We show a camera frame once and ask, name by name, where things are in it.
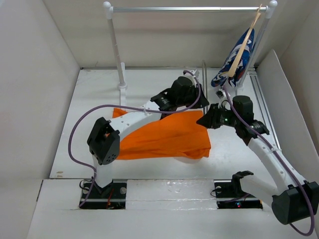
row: white pole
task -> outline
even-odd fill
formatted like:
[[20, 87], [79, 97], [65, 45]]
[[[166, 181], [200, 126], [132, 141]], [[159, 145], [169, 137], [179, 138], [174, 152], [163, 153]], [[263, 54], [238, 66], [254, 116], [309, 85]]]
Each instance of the white pole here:
[[112, 40], [114, 57], [115, 57], [115, 61], [116, 61], [116, 67], [118, 69], [118, 74], [119, 74], [119, 78], [120, 78], [119, 88], [126, 88], [127, 84], [124, 80], [123, 68], [121, 65], [120, 54], [119, 54], [119, 49], [118, 49], [118, 45], [116, 42], [115, 30], [114, 30], [114, 25], [113, 25], [113, 7], [111, 6], [111, 4], [108, 1], [104, 2], [103, 6], [105, 8], [105, 14], [106, 14], [106, 18], [107, 18], [108, 24], [109, 24], [109, 30], [110, 30], [111, 40]]
[[[191, 6], [191, 7], [114, 7], [113, 12], [257, 12], [259, 7], [219, 7], [219, 6]], [[266, 12], [267, 7], [261, 7], [259, 12]]]

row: wooden hanger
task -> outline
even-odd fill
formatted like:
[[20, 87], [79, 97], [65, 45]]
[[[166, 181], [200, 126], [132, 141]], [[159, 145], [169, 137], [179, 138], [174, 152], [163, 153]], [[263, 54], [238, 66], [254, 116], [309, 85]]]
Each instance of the wooden hanger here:
[[243, 41], [243, 43], [242, 43], [242, 46], [240, 47], [240, 49], [239, 49], [239, 51], [238, 51], [238, 53], [237, 53], [237, 56], [236, 56], [236, 58], [235, 58], [233, 64], [231, 65], [231, 67], [230, 67], [228, 73], [227, 73], [227, 75], [228, 75], [229, 77], [233, 77], [233, 76], [235, 75], [236, 69], [237, 69], [237, 67], [238, 67], [238, 65], [239, 65], [241, 56], [242, 56], [243, 53], [244, 53], [245, 46], [246, 46], [247, 41], [248, 41], [248, 39], [249, 39], [250, 33], [251, 33], [251, 31], [253, 30], [253, 28], [254, 28], [254, 26], [255, 26], [255, 24], [256, 24], [258, 18], [259, 18], [260, 15], [261, 15], [261, 14], [259, 13], [259, 10], [260, 10], [261, 6], [262, 6], [262, 4], [260, 4], [260, 6], [259, 6], [259, 8], [258, 8], [258, 10], [257, 10], [256, 17], [255, 17], [253, 23], [251, 24], [250, 28], [248, 29], [248, 32], [247, 32], [247, 34], [246, 34], [246, 36], [245, 36], [245, 39], [244, 39], [244, 41]]

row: white wall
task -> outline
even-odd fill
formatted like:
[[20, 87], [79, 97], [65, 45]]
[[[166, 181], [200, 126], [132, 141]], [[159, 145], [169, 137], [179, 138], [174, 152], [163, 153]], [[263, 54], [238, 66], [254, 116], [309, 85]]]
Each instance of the white wall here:
[[[104, 0], [43, 0], [81, 67], [115, 66]], [[114, 6], [259, 6], [269, 0], [110, 0]], [[278, 0], [261, 45], [284, 52], [317, 0]], [[127, 66], [220, 67], [254, 13], [118, 13], [118, 46]]]
[[25, 239], [42, 180], [0, 181], [1, 239]]
[[0, 181], [48, 177], [78, 72], [41, 0], [2, 2]]
[[280, 58], [319, 152], [319, 3]]

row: white enclosure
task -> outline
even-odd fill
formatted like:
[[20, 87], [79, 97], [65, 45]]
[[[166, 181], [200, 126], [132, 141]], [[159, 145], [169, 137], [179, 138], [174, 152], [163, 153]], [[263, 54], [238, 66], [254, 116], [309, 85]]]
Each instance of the white enclosure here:
[[[111, 1], [115, 7], [261, 3], [265, 6], [269, 0]], [[254, 16], [114, 14], [119, 53], [127, 69], [127, 105], [139, 107], [170, 86], [185, 67], [201, 71], [202, 60], [207, 65], [208, 99], [215, 103], [210, 80]], [[242, 92], [253, 100], [255, 117], [265, 122], [290, 163], [317, 182], [318, 16], [317, 0], [278, 0], [254, 59], [260, 66], [250, 69]], [[227, 127], [208, 131], [209, 158], [115, 161], [114, 178], [129, 179], [127, 209], [78, 210], [79, 179], [91, 177], [92, 170], [70, 161], [69, 132], [89, 108], [120, 103], [103, 0], [0, 0], [0, 36], [0, 238], [150, 238], [152, 233], [154, 238], [302, 238], [276, 221], [267, 206], [263, 211], [217, 210], [209, 195], [213, 179], [249, 169], [272, 182], [259, 159]], [[111, 111], [101, 110], [81, 123], [72, 147], [78, 159], [92, 163], [86, 145], [90, 127], [97, 117], [110, 118]], [[140, 231], [136, 223], [145, 229]], [[112, 230], [123, 224], [124, 230]], [[296, 225], [307, 231], [310, 221]]]

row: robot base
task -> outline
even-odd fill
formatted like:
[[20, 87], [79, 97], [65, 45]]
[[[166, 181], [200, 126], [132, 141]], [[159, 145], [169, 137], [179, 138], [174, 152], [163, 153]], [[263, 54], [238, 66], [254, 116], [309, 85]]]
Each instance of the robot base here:
[[[84, 182], [82, 190], [81, 200], [82, 203], [88, 193], [88, 189], [91, 186], [91, 182]], [[87, 199], [86, 203], [81, 206], [81, 209], [124, 209], [126, 201], [126, 188], [127, 181], [112, 181], [104, 188], [100, 188], [95, 184]]]
[[214, 180], [218, 209], [249, 209], [263, 208], [263, 204], [253, 195], [245, 197], [245, 192], [235, 192], [232, 180]]

